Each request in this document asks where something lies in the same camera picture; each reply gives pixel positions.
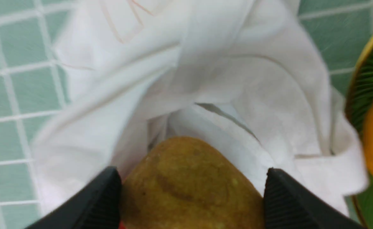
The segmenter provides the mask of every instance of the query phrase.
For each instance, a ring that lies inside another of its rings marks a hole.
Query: green bowl
[[[363,139],[363,122],[373,103],[373,36],[360,55],[347,94],[345,113]],[[373,176],[366,191],[352,197],[361,224],[373,229]]]

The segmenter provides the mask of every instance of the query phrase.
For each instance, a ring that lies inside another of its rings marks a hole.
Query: pear
[[[161,142],[123,184],[127,229],[264,229],[263,199],[219,151],[199,139]]]

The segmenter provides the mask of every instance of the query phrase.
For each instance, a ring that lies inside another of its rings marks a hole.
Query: white cloth
[[[43,213],[174,135],[205,140],[261,193],[282,168],[346,215],[343,196],[368,184],[343,99],[279,0],[84,0],[55,50],[73,103],[32,146]]]

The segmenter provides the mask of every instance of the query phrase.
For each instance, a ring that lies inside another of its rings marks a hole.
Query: bowl rim
[[[370,38],[370,40],[368,41],[368,43],[364,46],[363,51],[360,54],[360,56],[359,56],[359,58],[356,62],[355,70],[352,74],[352,79],[350,81],[349,89],[348,89],[348,92],[346,94],[345,115],[346,115],[346,118],[348,119],[348,121],[350,121],[350,119],[351,119],[351,113],[352,113],[351,104],[352,104],[352,99],[353,99],[352,95],[355,92],[356,79],[357,79],[358,74],[360,72],[360,68],[364,65],[365,61],[370,56],[372,51],[373,51],[373,35]],[[357,214],[357,217],[358,217],[360,223],[364,227],[369,229],[369,226],[367,225],[366,220],[365,220],[364,216],[362,215],[361,208],[360,208],[360,205],[358,204],[358,200],[357,200],[356,195],[352,195],[351,199],[352,199],[353,207],[356,211],[356,214]]]

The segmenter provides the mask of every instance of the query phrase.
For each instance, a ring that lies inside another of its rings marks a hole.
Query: black plastic
[[[118,229],[121,179],[105,168],[62,206],[26,229]]]
[[[264,191],[266,229],[363,229],[280,169],[270,168]]]

